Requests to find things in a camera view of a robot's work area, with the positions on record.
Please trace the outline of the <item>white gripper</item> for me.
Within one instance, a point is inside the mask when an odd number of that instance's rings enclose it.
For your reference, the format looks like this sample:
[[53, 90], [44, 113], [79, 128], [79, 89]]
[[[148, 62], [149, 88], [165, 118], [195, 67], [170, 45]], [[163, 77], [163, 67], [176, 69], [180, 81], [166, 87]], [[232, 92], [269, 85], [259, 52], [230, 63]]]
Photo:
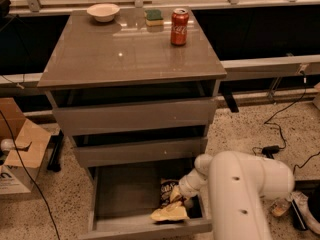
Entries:
[[187, 175], [179, 180], [179, 186], [175, 185], [170, 194], [170, 202], [177, 202], [182, 198], [194, 197], [200, 189], [207, 183], [207, 176], [199, 172], [197, 169], [192, 169]]

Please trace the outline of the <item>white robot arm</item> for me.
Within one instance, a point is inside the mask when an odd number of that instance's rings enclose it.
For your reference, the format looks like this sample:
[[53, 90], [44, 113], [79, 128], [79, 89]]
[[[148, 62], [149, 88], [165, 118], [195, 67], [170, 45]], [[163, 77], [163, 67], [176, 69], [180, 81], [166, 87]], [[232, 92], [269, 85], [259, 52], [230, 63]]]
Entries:
[[178, 184], [184, 197], [202, 186], [208, 188], [214, 240], [272, 240], [261, 200], [288, 197], [295, 179], [281, 161], [224, 151], [197, 156]]

